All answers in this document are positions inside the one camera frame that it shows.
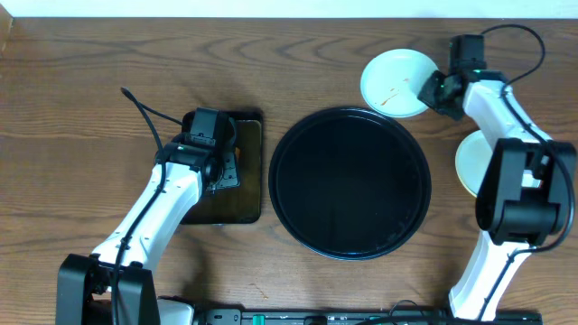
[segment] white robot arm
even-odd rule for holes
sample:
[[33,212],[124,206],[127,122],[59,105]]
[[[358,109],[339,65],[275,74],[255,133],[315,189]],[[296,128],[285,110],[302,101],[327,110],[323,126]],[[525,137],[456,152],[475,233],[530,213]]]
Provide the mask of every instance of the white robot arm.
[[564,223],[566,182],[543,144],[549,142],[567,170],[573,170],[576,153],[570,144],[552,142],[512,88],[504,88],[505,77],[486,70],[483,36],[456,36],[450,47],[449,75],[436,71],[418,98],[456,120],[470,116],[494,153],[476,199],[478,244],[449,303],[454,317],[494,320],[499,299],[531,248]]
[[[534,136],[524,130],[524,127],[512,116],[500,98],[500,91],[504,85],[499,80],[482,80],[471,83],[463,99],[463,110],[478,125],[492,150],[500,138],[518,138],[524,142],[537,143]],[[530,120],[519,103],[514,99],[511,87],[508,87],[508,100],[524,120],[535,128],[536,132],[545,139],[550,137]],[[505,242],[496,245],[490,238],[488,231],[481,231],[478,244],[473,251],[470,262],[460,281],[450,290],[450,307],[453,316],[476,320],[494,320],[496,309],[502,294],[506,291],[509,282],[516,270],[530,256],[529,253],[518,255],[513,264],[499,283],[483,315],[480,315],[482,306],[489,296],[494,283],[499,279],[503,266],[508,257],[517,250],[530,248],[526,242]]]
[[[143,194],[125,219],[104,243],[92,251],[93,255],[98,255],[100,262],[115,263],[120,239],[126,235],[136,216],[156,191],[161,179],[161,168],[161,164],[154,166],[153,174]],[[129,244],[130,248],[126,250],[121,265],[129,266],[133,262],[138,262],[144,269],[154,273],[172,234],[185,213],[199,201],[201,194],[202,177],[199,171],[192,170],[188,165],[168,162],[163,193],[136,227]]]

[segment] white wall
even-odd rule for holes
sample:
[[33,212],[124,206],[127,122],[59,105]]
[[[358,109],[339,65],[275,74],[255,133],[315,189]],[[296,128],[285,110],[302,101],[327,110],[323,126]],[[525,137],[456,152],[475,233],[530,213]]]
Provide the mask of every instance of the white wall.
[[0,0],[14,17],[578,18],[578,0]]

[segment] black round tray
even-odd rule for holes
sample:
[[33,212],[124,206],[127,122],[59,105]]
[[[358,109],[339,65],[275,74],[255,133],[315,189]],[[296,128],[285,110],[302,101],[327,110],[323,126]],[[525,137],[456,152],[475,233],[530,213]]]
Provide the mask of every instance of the black round tray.
[[287,231],[313,251],[360,260],[403,245],[424,220],[430,172],[395,120],[357,107],[323,110],[281,139],[269,193]]

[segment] table surface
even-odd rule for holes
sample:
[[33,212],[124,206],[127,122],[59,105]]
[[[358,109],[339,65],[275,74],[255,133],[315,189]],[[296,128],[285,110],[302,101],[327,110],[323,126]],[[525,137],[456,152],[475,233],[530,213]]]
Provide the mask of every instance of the table surface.
[[[479,229],[454,168],[477,129],[433,111],[398,120],[422,146],[433,194],[424,223],[394,253],[365,262],[317,255],[294,240],[269,199],[273,150],[297,121],[326,107],[365,106],[359,77],[383,51],[409,48],[447,70],[448,40],[503,21],[17,19],[0,60],[0,314],[52,323],[67,254],[88,255],[139,197],[154,141],[119,92],[171,116],[195,107],[264,112],[262,215],[250,225],[179,227],[155,275],[159,295],[246,308],[388,309],[401,299],[440,306]],[[543,35],[544,66],[515,86],[553,138],[578,145],[578,25],[524,21]],[[521,31],[487,39],[493,69],[513,77],[538,58]],[[154,120],[163,140],[179,130]],[[500,303],[578,322],[578,239],[530,257]]]

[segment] white bowl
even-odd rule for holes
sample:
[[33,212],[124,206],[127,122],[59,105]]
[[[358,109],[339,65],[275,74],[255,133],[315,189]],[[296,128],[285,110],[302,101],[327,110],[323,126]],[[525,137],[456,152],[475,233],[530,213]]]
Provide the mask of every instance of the white bowl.
[[391,117],[410,117],[427,106],[417,99],[435,63],[418,51],[398,49],[379,54],[361,75],[361,95],[368,105]]
[[455,154],[455,170],[461,185],[474,197],[478,196],[491,155],[491,147],[480,130],[466,136]]

